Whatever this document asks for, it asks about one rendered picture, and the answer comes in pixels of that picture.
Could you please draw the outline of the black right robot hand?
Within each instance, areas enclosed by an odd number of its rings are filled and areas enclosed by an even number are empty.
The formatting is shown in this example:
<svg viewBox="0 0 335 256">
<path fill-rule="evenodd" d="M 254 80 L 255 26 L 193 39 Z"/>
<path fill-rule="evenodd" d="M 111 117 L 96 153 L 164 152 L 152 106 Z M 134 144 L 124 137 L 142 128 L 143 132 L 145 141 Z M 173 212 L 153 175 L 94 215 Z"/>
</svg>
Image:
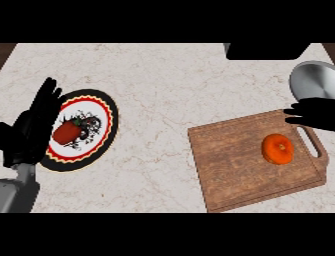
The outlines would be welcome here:
<svg viewBox="0 0 335 256">
<path fill-rule="evenodd" d="M 335 99 L 301 99 L 283 113 L 286 123 L 335 132 Z"/>
</svg>

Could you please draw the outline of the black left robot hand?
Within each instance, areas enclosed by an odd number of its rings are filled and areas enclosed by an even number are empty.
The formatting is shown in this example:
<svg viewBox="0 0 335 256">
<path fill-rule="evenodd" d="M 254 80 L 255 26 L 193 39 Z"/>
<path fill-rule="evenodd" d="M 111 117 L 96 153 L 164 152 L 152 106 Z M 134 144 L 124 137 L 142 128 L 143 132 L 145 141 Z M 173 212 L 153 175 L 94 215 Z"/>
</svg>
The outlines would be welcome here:
<svg viewBox="0 0 335 256">
<path fill-rule="evenodd" d="M 51 128 L 65 97 L 56 80 L 47 78 L 35 94 L 29 109 L 16 118 L 13 125 L 0 122 L 0 151 L 3 166 L 35 165 L 46 154 Z"/>
</svg>

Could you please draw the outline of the silver metal pan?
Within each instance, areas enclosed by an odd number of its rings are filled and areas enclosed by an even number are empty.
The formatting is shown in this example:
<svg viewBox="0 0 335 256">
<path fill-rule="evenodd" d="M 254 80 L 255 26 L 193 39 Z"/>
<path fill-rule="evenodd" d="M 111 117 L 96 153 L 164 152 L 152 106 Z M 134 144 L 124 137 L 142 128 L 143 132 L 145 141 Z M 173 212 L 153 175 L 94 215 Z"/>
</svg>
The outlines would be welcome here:
<svg viewBox="0 0 335 256">
<path fill-rule="evenodd" d="M 335 99 L 335 65 L 322 61 L 304 61 L 289 74 L 289 89 L 295 100 Z"/>
</svg>

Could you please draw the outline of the orange round squash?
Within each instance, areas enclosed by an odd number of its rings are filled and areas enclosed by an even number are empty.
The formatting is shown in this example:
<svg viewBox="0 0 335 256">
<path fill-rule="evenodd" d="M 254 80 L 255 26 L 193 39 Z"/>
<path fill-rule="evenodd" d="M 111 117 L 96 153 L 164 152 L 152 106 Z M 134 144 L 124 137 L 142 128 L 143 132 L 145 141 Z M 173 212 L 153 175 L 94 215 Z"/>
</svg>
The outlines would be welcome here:
<svg viewBox="0 0 335 256">
<path fill-rule="evenodd" d="M 261 155 L 276 165 L 288 164 L 294 159 L 294 144 L 282 134 L 270 134 L 261 142 Z"/>
</svg>

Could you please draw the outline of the brown wooden cutting board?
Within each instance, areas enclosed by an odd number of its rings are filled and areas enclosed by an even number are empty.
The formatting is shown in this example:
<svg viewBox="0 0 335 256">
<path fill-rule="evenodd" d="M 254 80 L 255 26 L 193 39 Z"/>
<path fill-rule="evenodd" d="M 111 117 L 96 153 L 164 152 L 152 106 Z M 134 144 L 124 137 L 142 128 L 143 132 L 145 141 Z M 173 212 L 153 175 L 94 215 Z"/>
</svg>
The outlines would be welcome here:
<svg viewBox="0 0 335 256">
<path fill-rule="evenodd" d="M 264 112 L 187 130 L 205 207 L 221 212 L 326 183 L 328 154 L 311 128 L 300 133 L 286 114 Z M 282 134 L 294 158 L 274 165 L 261 155 L 267 135 Z"/>
</svg>

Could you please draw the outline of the red bell pepper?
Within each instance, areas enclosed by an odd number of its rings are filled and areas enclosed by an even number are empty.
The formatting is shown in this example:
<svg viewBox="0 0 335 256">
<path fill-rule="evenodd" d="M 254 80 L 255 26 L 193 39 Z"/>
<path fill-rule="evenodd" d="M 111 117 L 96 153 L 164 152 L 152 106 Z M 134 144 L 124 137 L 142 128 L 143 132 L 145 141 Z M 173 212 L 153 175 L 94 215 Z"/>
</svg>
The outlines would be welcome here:
<svg viewBox="0 0 335 256">
<path fill-rule="evenodd" d="M 59 145 L 65 145 L 77 139 L 80 133 L 80 122 L 77 120 L 66 121 L 54 130 L 51 138 Z"/>
</svg>

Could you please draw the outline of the black rimmed patterned plate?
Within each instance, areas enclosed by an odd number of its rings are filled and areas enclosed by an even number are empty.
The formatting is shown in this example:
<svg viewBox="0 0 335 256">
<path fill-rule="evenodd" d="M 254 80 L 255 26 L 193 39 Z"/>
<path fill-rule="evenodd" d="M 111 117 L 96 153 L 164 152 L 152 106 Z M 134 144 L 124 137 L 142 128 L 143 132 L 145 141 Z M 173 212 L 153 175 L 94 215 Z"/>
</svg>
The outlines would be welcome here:
<svg viewBox="0 0 335 256">
<path fill-rule="evenodd" d="M 56 172 L 77 171 L 105 154 L 118 130 L 118 108 L 111 96 L 94 89 L 69 92 L 62 103 L 51 135 L 66 121 L 80 122 L 77 139 L 59 145 L 50 138 L 41 166 Z"/>
</svg>

